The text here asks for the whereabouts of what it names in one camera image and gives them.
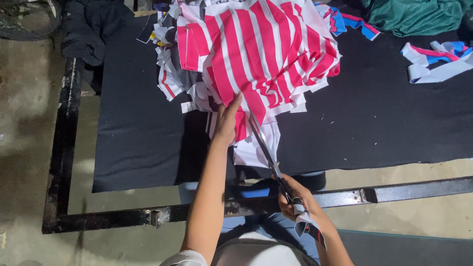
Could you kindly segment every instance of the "garment label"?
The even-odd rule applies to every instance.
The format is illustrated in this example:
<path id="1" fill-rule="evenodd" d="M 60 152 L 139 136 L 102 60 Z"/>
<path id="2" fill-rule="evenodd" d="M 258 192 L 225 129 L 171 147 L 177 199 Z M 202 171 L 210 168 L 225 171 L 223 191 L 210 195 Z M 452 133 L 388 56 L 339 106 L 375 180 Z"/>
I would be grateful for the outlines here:
<path id="1" fill-rule="evenodd" d="M 182 113 L 185 114 L 185 113 L 193 111 L 197 108 L 195 107 L 195 103 L 186 102 L 186 103 L 181 103 L 181 109 L 182 109 Z"/>

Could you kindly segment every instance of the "white shirt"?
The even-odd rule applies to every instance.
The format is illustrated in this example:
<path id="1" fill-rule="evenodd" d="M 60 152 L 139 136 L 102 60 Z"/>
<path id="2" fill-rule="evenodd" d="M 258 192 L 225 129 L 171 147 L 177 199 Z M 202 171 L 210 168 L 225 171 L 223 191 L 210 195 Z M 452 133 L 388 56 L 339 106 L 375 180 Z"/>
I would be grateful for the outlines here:
<path id="1" fill-rule="evenodd" d="M 243 234 L 220 246 L 212 266 L 317 266 L 290 244 L 257 232 Z M 186 250 L 172 255 L 160 266 L 208 266 L 197 251 Z"/>

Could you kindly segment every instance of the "pink and white striped fabric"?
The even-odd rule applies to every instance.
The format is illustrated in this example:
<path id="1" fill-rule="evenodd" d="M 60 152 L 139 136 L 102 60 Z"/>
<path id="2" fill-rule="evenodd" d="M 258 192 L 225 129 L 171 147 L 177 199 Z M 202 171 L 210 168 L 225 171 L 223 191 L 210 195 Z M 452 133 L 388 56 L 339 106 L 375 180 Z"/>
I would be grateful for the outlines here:
<path id="1" fill-rule="evenodd" d="M 180 5 L 177 42 L 181 68 L 202 72 L 216 101 L 244 101 L 236 116 L 238 142 L 250 127 L 251 109 L 265 117 L 301 109 L 303 93 L 328 85 L 340 71 L 337 43 L 312 1 L 229 1 L 205 7 Z"/>

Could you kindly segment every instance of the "green fabric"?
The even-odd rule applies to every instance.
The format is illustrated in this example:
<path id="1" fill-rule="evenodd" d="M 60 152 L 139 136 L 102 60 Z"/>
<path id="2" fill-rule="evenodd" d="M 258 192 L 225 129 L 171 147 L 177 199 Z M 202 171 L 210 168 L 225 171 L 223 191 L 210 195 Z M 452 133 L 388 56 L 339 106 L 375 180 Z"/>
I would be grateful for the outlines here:
<path id="1" fill-rule="evenodd" d="M 456 30 L 473 0 L 360 0 L 368 23 L 398 37 Z"/>

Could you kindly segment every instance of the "metal table frame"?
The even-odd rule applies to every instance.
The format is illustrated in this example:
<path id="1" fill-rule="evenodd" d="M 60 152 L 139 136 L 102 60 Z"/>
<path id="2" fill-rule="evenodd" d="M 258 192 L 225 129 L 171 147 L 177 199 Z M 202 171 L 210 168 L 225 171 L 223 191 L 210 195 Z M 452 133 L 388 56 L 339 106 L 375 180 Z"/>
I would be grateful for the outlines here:
<path id="1" fill-rule="evenodd" d="M 148 225 L 159 228 L 187 218 L 189 204 L 68 215 L 72 163 L 81 97 L 81 59 L 67 58 L 54 131 L 43 215 L 43 234 Z M 473 177 L 387 186 L 349 188 L 314 194 L 322 208 L 372 204 L 473 192 Z M 225 202 L 225 217 L 279 212 L 275 196 Z"/>

